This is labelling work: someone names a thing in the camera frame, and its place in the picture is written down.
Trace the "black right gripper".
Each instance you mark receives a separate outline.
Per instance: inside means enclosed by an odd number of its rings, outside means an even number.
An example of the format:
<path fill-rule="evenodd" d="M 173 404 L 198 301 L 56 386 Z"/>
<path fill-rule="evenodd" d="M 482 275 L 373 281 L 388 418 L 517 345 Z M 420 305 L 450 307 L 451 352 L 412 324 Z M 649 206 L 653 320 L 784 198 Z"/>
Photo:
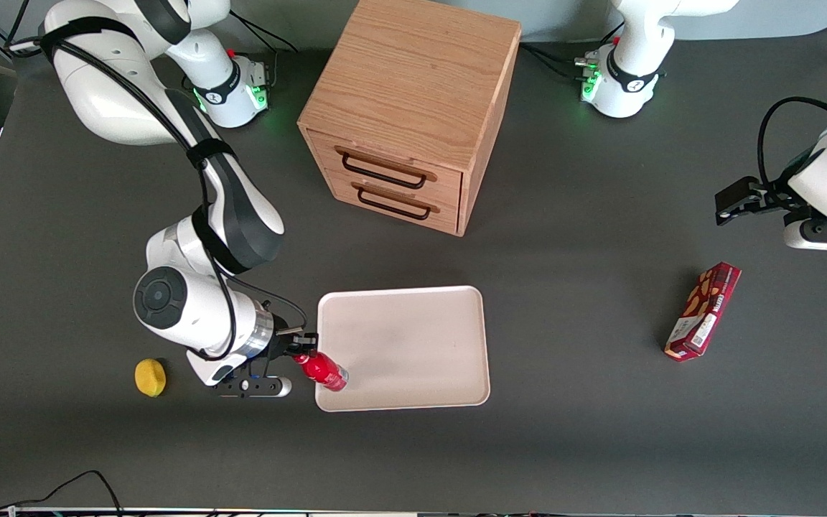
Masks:
<path fill-rule="evenodd" d="M 303 334 L 302 327 L 288 327 L 285 320 L 279 315 L 273 317 L 273 335 L 263 350 L 263 356 L 273 361 L 283 356 L 293 358 L 314 357 L 315 347 L 318 346 L 319 335 L 315 332 Z"/>

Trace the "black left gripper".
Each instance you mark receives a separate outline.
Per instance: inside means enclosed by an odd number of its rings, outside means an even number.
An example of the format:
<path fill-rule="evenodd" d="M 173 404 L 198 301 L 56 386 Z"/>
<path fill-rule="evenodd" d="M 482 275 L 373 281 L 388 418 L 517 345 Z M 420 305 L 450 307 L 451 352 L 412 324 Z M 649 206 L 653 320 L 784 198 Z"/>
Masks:
<path fill-rule="evenodd" d="M 743 215 L 766 215 L 784 210 L 785 218 L 810 218 L 813 209 L 788 185 L 787 179 L 742 177 L 715 195 L 716 226 Z"/>

